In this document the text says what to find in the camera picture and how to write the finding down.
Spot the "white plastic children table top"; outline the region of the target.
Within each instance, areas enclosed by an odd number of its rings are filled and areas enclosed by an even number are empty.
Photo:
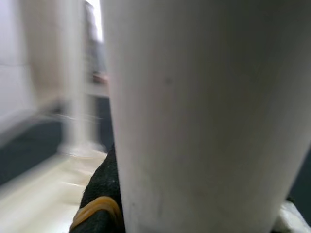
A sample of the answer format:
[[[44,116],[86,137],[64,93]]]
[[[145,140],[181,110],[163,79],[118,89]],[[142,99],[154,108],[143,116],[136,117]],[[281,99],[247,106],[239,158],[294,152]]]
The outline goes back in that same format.
[[[56,154],[0,187],[0,233],[68,233],[84,190],[106,153]]]

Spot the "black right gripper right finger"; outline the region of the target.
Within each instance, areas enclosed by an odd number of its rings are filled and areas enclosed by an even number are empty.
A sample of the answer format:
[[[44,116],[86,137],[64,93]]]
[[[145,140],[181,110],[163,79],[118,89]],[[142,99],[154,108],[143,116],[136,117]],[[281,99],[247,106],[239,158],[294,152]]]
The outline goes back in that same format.
[[[282,203],[274,224],[274,233],[307,233],[307,222],[298,211],[292,197]]]

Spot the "white plastic table leg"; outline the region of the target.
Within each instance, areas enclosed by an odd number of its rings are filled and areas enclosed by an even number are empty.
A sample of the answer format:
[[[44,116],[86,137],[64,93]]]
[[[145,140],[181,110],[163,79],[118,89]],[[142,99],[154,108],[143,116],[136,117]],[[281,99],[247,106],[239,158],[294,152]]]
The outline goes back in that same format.
[[[270,233],[311,145],[311,0],[104,0],[126,233]]]
[[[96,139],[93,102],[88,94],[84,0],[64,0],[63,58],[65,120],[63,152],[75,158],[96,158],[103,148]]]

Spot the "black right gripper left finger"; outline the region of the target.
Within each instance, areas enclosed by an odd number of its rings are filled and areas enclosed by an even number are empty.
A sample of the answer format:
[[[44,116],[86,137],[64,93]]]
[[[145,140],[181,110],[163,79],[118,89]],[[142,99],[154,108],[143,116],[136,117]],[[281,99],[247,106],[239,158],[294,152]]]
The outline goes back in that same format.
[[[112,145],[107,157],[90,178],[79,208],[87,206],[87,204],[99,197],[111,198],[122,212],[115,145]],[[125,233],[123,214],[121,214],[121,222],[116,223],[107,210],[98,210],[82,223],[73,227],[70,233]]]

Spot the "tan rubber band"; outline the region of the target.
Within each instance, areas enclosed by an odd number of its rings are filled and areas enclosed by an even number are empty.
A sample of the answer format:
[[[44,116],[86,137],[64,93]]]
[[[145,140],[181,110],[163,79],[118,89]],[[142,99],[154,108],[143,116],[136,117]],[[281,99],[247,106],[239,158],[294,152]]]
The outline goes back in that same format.
[[[77,211],[69,229],[73,230],[76,226],[85,222],[97,211],[107,211],[117,227],[123,226],[121,210],[116,201],[114,201],[111,197],[101,196],[89,202],[86,206]]]

